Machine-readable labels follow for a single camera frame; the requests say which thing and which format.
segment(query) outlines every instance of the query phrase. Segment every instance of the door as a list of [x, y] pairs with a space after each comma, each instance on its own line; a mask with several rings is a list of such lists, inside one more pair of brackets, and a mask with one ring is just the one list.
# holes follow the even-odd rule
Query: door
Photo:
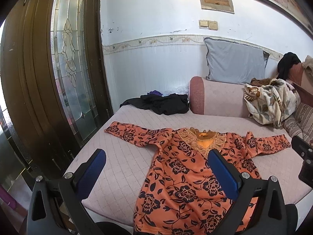
[[4, 24], [0, 71], [8, 114], [32, 163], [50, 179], [63, 175], [112, 110], [99, 33], [86, 31], [98, 13], [91, 20], [86, 8], [97, 12], [98, 2], [19, 0]]

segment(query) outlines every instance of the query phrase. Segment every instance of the black mechanical device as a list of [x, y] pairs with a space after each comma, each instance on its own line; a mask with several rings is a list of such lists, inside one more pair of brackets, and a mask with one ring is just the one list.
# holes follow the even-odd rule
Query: black mechanical device
[[308, 143], [306, 143], [299, 136], [294, 136], [291, 141], [292, 148], [303, 159], [299, 179], [313, 188], [313, 150]]
[[226, 197], [234, 201], [212, 235], [234, 235], [254, 197], [258, 197], [254, 212], [247, 228], [240, 234], [294, 234], [298, 211], [294, 204], [284, 204], [281, 187], [275, 176], [268, 180], [253, 179], [247, 172], [240, 173], [216, 149], [209, 152], [208, 165]]
[[105, 162], [105, 152], [97, 149], [75, 173], [68, 172], [58, 180], [38, 176], [27, 218], [27, 235], [71, 235], [59, 210], [63, 202], [80, 235], [130, 235], [114, 223], [95, 223], [81, 204], [89, 196]]

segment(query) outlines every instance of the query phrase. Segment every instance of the shirt sleeve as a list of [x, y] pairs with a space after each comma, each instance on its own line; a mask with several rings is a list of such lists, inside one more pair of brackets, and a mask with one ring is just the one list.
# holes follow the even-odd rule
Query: shirt sleeve
[[254, 157], [260, 153], [274, 154], [291, 147], [285, 135], [255, 138], [252, 132], [247, 133], [245, 137], [245, 145], [251, 157]]
[[149, 130], [137, 125], [124, 124], [116, 121], [104, 131], [134, 144], [137, 147], [154, 144], [160, 148], [165, 147], [175, 134], [175, 131], [171, 128]]

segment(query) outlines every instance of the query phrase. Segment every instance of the light switch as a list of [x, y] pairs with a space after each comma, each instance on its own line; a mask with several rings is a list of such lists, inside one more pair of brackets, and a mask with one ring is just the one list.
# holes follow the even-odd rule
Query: light switch
[[199, 26], [200, 27], [208, 27], [208, 21], [207, 20], [199, 20]]
[[209, 29], [210, 30], [218, 30], [219, 29], [217, 21], [208, 21], [208, 23], [209, 23]]

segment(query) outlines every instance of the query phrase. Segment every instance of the mattress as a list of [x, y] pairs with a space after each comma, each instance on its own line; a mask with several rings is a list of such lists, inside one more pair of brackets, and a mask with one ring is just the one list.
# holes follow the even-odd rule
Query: mattress
[[[133, 225], [135, 203], [146, 178], [156, 146], [136, 147], [111, 134], [104, 133], [113, 121], [136, 124], [148, 129], [194, 127], [199, 130], [236, 132], [245, 136], [251, 131], [255, 137], [284, 134], [284, 129], [261, 126], [253, 119], [197, 115], [191, 111], [171, 116], [157, 115], [131, 105], [121, 107], [114, 116], [88, 141], [66, 172], [74, 172], [97, 148], [105, 150], [107, 161], [89, 197], [82, 204], [99, 215], [117, 222]], [[285, 204], [297, 203], [311, 188], [298, 179], [303, 160], [292, 148], [272, 155], [253, 158], [263, 179], [275, 175], [281, 185]]]

